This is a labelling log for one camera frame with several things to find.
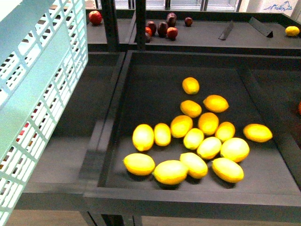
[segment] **produce stand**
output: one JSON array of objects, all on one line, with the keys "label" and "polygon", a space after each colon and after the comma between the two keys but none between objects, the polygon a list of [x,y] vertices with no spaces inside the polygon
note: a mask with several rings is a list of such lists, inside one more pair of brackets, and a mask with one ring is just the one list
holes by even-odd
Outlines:
[{"label": "produce stand", "polygon": [[[118,35],[119,35],[119,51],[126,51],[132,34],[135,23],[134,10],[116,10]],[[87,36],[88,36],[88,51],[108,51],[108,43],[106,38],[106,31],[104,23],[100,26],[93,26],[89,19],[87,19]]]},{"label": "produce stand", "polygon": [[[145,50],[209,52],[233,54],[263,54],[299,56],[301,38],[290,38],[285,35],[285,28],[289,25],[301,27],[285,14],[273,13],[225,13],[225,12],[188,12],[174,11],[177,15],[176,40],[160,38],[158,33],[152,37],[150,43],[145,44]],[[166,21],[169,11],[146,11],[146,22]],[[185,17],[191,17],[193,24],[186,27]],[[273,37],[268,38],[256,30],[250,23],[254,17],[263,26],[273,31]],[[233,21],[233,29],[226,40],[219,39],[222,32]],[[139,48],[136,43],[136,24],[129,42],[130,49]]]},{"label": "produce stand", "polygon": [[87,220],[83,193],[88,178],[79,172],[85,155],[98,144],[124,55],[89,53],[88,64],[15,209],[81,211]]},{"label": "produce stand", "polygon": [[[135,225],[141,225],[140,216],[300,223],[300,167],[293,163],[301,162],[301,150],[278,120],[277,109],[270,111],[270,92],[260,78],[269,75],[273,83],[278,83],[273,76],[285,73],[300,77],[296,61],[300,58],[128,51],[99,145],[96,151],[86,153],[81,169],[89,178],[83,197],[89,212],[117,219],[134,216]],[[194,96],[182,90],[187,75],[201,84]],[[285,88],[286,83],[278,85]],[[213,173],[210,162],[203,179],[187,177],[178,186],[159,184],[152,175],[138,177],[127,172],[122,160],[137,152],[131,135],[138,124],[169,124],[181,114],[180,102],[188,98],[200,103],[206,112],[202,100],[210,94],[228,100],[229,109],[217,115],[220,121],[235,125],[236,137],[246,139],[242,129],[249,123],[266,124],[273,132],[273,139],[266,143],[246,139],[251,151],[240,163],[245,171],[242,181],[223,182]],[[181,139],[173,138],[169,146],[154,145],[147,154],[159,164],[179,159],[187,151]]]}]

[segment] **tray rim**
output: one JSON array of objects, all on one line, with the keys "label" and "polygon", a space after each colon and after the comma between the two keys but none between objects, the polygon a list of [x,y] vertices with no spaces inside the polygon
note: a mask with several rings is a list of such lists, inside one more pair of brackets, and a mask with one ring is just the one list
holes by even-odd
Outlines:
[{"label": "tray rim", "polygon": [[[127,76],[127,71],[130,67],[132,60],[132,54],[178,54],[178,55],[208,55],[208,56],[234,56],[233,54],[208,54],[208,53],[179,53],[179,52],[164,52],[164,51],[135,51],[129,50],[127,52],[124,66],[122,68],[119,82],[116,86],[115,94],[112,99],[112,105],[115,110],[108,112],[108,117],[114,117],[117,113],[117,107],[119,106],[120,98],[122,98],[122,89],[124,87],[124,79]],[[249,56],[249,57],[270,57],[279,58],[280,56],[258,56],[258,55],[235,55]],[[249,193],[228,193],[228,192],[192,192],[192,191],[170,191],[170,190],[154,190],[154,189],[132,189],[132,188],[110,188],[101,186],[102,178],[97,175],[103,169],[102,164],[110,163],[104,161],[104,158],[110,159],[107,156],[107,148],[110,148],[108,139],[112,139],[114,136],[114,125],[112,122],[104,125],[104,133],[100,138],[98,149],[93,153],[95,159],[93,163],[93,174],[94,178],[87,184],[84,192],[84,199],[90,206],[92,212],[103,212],[108,214],[125,214],[131,213],[132,215],[143,215],[143,216],[179,216],[175,213],[170,212],[169,207],[165,208],[165,205],[172,203],[174,206],[181,206],[183,204],[188,205],[192,208],[199,207],[203,208],[225,208],[224,212],[212,213],[211,218],[224,218],[229,219],[226,214],[226,207],[231,211],[241,213],[242,216],[249,208],[255,210],[264,208],[267,216],[257,216],[255,213],[244,216],[242,219],[248,220],[268,220],[268,221],[289,221],[289,222],[300,222],[301,216],[298,214],[301,211],[301,195],[283,195],[283,194],[249,194]],[[160,206],[162,213],[156,213],[154,209],[141,211],[143,206],[147,203],[156,203]],[[282,217],[275,217],[272,213],[277,211]],[[290,217],[285,218],[287,213],[290,213]],[[183,216],[181,217],[208,217],[206,213],[190,213],[189,210],[183,210]]]}]

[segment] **shelf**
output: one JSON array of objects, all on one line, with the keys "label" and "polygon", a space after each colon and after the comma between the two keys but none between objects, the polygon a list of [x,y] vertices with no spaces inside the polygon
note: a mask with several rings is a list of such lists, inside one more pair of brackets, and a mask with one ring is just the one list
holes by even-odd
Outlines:
[{"label": "shelf", "polygon": [[87,211],[79,175],[96,149],[124,53],[89,53],[88,64],[15,209]]},{"label": "shelf", "polygon": [[[271,127],[274,139],[266,143],[247,140],[242,133],[247,124],[270,125],[277,115],[270,112],[267,117],[263,109],[269,109],[269,105],[265,105],[269,102],[260,99],[263,97],[260,93],[250,92],[249,87],[254,83],[249,72],[258,69],[271,74],[275,70],[286,72],[288,67],[284,62],[294,60],[294,57],[129,51],[99,146],[96,151],[87,153],[84,160],[84,165],[89,167],[83,167],[82,172],[91,178],[84,193],[89,211],[112,215],[300,222],[300,170],[290,165],[292,158],[301,153],[296,141],[291,139],[291,134],[277,130],[282,126],[280,121],[273,121],[277,125]],[[293,70],[294,75],[300,76],[299,66]],[[200,92],[194,96],[182,90],[182,80],[188,75],[201,84]],[[219,94],[228,100],[229,110],[217,115],[220,121],[232,122],[237,129],[235,136],[245,139],[250,146],[249,156],[240,163],[245,171],[244,180],[235,185],[223,182],[213,173],[210,161],[207,176],[201,180],[187,177],[178,186],[163,186],[152,175],[138,177],[127,172],[122,160],[137,152],[131,139],[137,125],[170,124],[175,116],[182,114],[179,106],[186,99],[200,103],[206,112],[202,101],[210,94]],[[283,140],[287,140],[285,147],[279,143]],[[187,151],[181,139],[173,138],[169,146],[154,145],[146,154],[159,164],[179,159],[180,154]]]},{"label": "shelf", "polygon": [[[154,21],[158,26],[164,22],[169,12],[147,11],[146,21]],[[175,11],[178,20],[178,36],[172,41],[160,38],[158,34],[146,43],[146,50],[210,52],[235,54],[291,55],[299,56],[301,38],[286,37],[287,24],[296,23],[283,14],[251,14],[251,13],[216,13],[216,12],[185,12]],[[185,17],[194,21],[191,27],[186,27]],[[255,17],[267,28],[273,31],[274,37],[267,38],[252,27],[248,21]],[[233,20],[234,26],[226,40],[219,37]],[[136,25],[130,39],[130,49],[137,49]]]}]

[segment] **dark red apple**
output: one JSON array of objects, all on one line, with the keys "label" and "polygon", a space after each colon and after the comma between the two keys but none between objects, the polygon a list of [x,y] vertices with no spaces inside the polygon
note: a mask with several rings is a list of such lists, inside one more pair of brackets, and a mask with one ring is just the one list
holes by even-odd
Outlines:
[{"label": "dark red apple", "polygon": [[167,15],[166,23],[168,24],[168,27],[174,27],[176,21],[177,21],[177,16],[175,13],[169,13]]},{"label": "dark red apple", "polygon": [[159,26],[158,26],[158,35],[161,38],[166,37],[167,34],[167,30],[168,30],[168,25],[166,22],[160,22]]},{"label": "dark red apple", "polygon": [[89,21],[93,25],[100,25],[103,20],[103,17],[100,12],[94,10],[89,13]]},{"label": "dark red apple", "polygon": [[157,25],[153,21],[148,21],[146,27],[151,29],[151,35],[154,36],[157,31]]},{"label": "dark red apple", "polygon": [[167,37],[171,40],[175,40],[178,35],[178,29],[175,27],[169,27],[167,30]]},{"label": "dark red apple", "polygon": [[185,21],[186,27],[190,27],[192,25],[192,22],[193,22],[191,17],[185,18],[184,21]]}]

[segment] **lemon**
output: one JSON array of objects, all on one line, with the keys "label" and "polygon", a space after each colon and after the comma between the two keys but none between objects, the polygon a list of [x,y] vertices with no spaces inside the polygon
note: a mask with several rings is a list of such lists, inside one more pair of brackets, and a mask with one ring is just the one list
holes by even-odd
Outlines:
[{"label": "lemon", "polygon": [[219,123],[218,117],[212,112],[206,112],[198,119],[198,128],[203,131],[206,136],[211,136],[217,130]]},{"label": "lemon", "polygon": [[208,173],[207,164],[194,153],[181,154],[180,161],[188,167],[188,175],[195,179],[201,179]]},{"label": "lemon", "polygon": [[250,153],[248,143],[238,137],[226,140],[221,147],[221,157],[231,159],[234,162],[244,160]]},{"label": "lemon", "polygon": [[219,95],[209,95],[203,101],[205,108],[214,113],[221,113],[229,108],[229,104],[225,98]]},{"label": "lemon", "polygon": [[212,159],[220,152],[221,146],[219,138],[207,137],[199,145],[197,153],[202,159]]},{"label": "lemon", "polygon": [[218,126],[215,137],[219,138],[222,142],[225,142],[234,137],[234,134],[235,126],[231,122],[224,121]]},{"label": "lemon", "polygon": [[296,26],[288,26],[285,29],[285,33],[287,36],[293,37],[293,36],[297,36],[300,33],[300,30]]},{"label": "lemon", "polygon": [[154,131],[147,124],[138,125],[132,136],[132,141],[138,151],[148,151],[154,144]]},{"label": "lemon", "polygon": [[129,172],[138,176],[149,175],[156,167],[154,160],[142,153],[129,154],[124,158],[123,163]]},{"label": "lemon", "polygon": [[167,160],[156,166],[153,175],[165,185],[177,185],[186,179],[188,167],[179,160]]},{"label": "lemon", "polygon": [[182,87],[185,93],[187,94],[197,94],[199,91],[199,83],[198,80],[192,77],[188,77],[183,80]]},{"label": "lemon", "polygon": [[229,183],[237,183],[244,178],[244,171],[240,165],[227,158],[214,159],[212,169],[220,179]]},{"label": "lemon", "polygon": [[273,134],[268,127],[256,123],[244,127],[243,133],[247,139],[260,143],[273,138]]},{"label": "lemon", "polygon": [[196,118],[202,113],[202,107],[192,100],[183,101],[180,105],[180,109],[183,114],[191,118]]},{"label": "lemon", "polygon": [[158,123],[154,128],[155,143],[158,146],[167,146],[171,142],[171,132],[165,123]]},{"label": "lemon", "polygon": [[192,128],[183,139],[184,146],[190,150],[196,150],[204,139],[203,132],[198,128]]},{"label": "lemon", "polygon": [[184,137],[188,131],[192,129],[192,126],[193,121],[191,117],[179,115],[175,117],[170,124],[171,135],[175,138]]}]

